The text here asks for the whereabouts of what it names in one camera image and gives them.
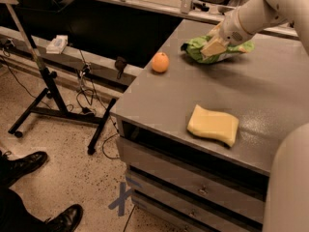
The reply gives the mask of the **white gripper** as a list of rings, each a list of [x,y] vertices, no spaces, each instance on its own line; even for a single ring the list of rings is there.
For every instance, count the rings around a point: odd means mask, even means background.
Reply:
[[[238,7],[226,13],[222,23],[218,23],[208,32],[209,37],[219,34],[222,39],[212,38],[202,47],[201,53],[205,57],[211,57],[223,53],[228,43],[240,45],[252,39],[254,34],[249,31],[250,18],[249,10],[244,7]]]

